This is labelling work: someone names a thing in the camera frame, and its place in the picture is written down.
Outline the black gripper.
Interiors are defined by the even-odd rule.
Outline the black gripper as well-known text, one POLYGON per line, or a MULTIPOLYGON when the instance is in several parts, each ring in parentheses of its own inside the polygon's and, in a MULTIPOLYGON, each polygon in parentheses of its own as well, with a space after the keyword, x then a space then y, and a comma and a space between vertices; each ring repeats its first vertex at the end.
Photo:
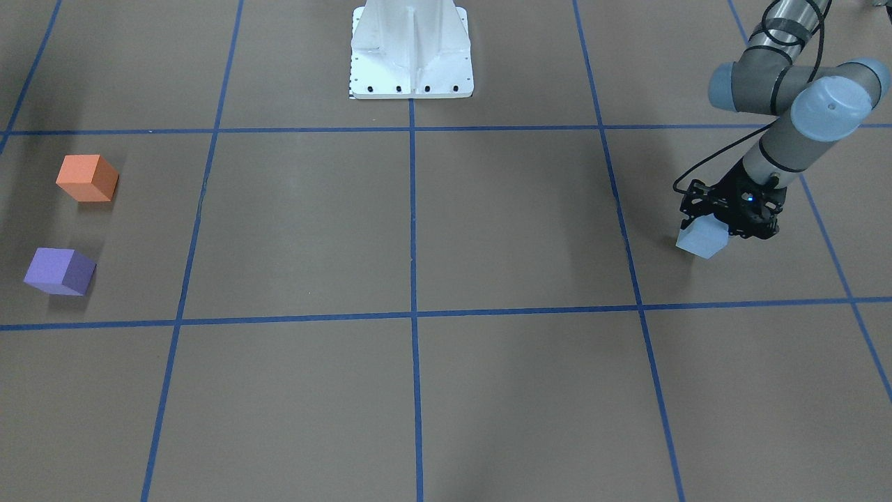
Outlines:
POLYGON ((691 181, 679 206, 686 216, 679 228, 685 231, 698 218, 711 215, 728 226, 732 237, 767 241, 780 231, 778 214, 783 212, 786 196, 787 188, 779 188, 775 176, 760 185, 744 168, 734 167, 714 185, 691 181))

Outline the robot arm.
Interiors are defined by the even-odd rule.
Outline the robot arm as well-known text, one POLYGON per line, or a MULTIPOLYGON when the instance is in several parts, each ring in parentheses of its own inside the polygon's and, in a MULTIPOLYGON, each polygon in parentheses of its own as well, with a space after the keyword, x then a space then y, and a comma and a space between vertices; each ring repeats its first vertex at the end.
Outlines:
POLYGON ((825 41, 829 1, 774 1, 762 13, 739 60, 714 70, 711 105, 772 117, 756 143, 713 185, 682 191, 679 237, 719 241, 778 233, 787 188, 838 141, 852 134, 890 92, 890 70, 876 59, 798 66, 812 38, 825 41))

